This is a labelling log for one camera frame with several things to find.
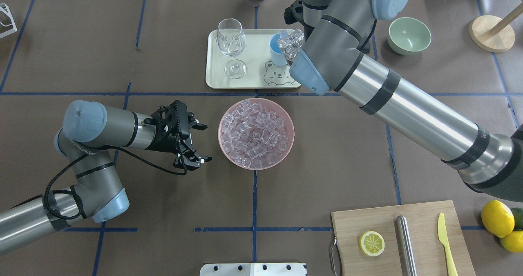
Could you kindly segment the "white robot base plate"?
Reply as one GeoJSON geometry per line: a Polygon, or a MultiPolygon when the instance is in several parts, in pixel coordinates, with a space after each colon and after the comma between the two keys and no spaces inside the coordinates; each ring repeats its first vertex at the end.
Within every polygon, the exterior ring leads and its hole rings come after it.
{"type": "Polygon", "coordinates": [[[307,276],[304,263],[208,263],[200,276],[307,276]]]}

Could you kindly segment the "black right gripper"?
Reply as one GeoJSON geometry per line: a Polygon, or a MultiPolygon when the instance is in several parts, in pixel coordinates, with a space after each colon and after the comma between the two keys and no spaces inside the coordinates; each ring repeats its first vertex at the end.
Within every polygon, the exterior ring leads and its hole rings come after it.
{"type": "Polygon", "coordinates": [[[303,19],[303,1],[295,0],[289,7],[284,11],[284,21],[286,25],[292,25],[293,23],[300,23],[306,26],[303,19]]]}

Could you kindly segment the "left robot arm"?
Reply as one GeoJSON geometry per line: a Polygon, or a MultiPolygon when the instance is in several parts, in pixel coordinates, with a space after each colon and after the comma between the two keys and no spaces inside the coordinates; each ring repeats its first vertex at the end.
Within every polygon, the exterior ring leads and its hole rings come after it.
{"type": "Polygon", "coordinates": [[[129,208],[129,200],[116,172],[109,149],[129,153],[129,148],[172,153],[177,175],[185,175],[212,160],[200,155],[191,140],[191,129],[206,130],[186,104],[174,101],[150,115],[105,106],[96,101],[73,101],[55,136],[56,151],[69,159],[76,184],[52,190],[51,179],[43,194],[1,214],[1,254],[30,244],[76,222],[92,218],[105,222],[129,208]]]}

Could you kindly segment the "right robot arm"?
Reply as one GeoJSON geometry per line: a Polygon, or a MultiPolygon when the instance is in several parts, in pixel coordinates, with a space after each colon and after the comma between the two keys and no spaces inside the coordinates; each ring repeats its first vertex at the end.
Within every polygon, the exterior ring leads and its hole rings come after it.
{"type": "Polygon", "coordinates": [[[302,0],[312,32],[290,75],[318,95],[334,90],[459,172],[475,191],[523,200],[522,129],[492,135],[359,50],[375,20],[391,20],[408,0],[302,0]]]}

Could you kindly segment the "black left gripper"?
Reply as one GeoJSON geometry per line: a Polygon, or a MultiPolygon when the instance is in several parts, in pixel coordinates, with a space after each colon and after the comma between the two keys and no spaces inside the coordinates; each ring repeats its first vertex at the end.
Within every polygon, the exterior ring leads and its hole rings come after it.
{"type": "Polygon", "coordinates": [[[159,106],[157,111],[143,120],[143,124],[154,128],[152,142],[146,150],[176,154],[175,168],[194,171],[212,161],[212,157],[199,154],[191,143],[190,130],[203,131],[208,126],[200,123],[187,110],[185,103],[175,100],[168,106],[159,106]]]}

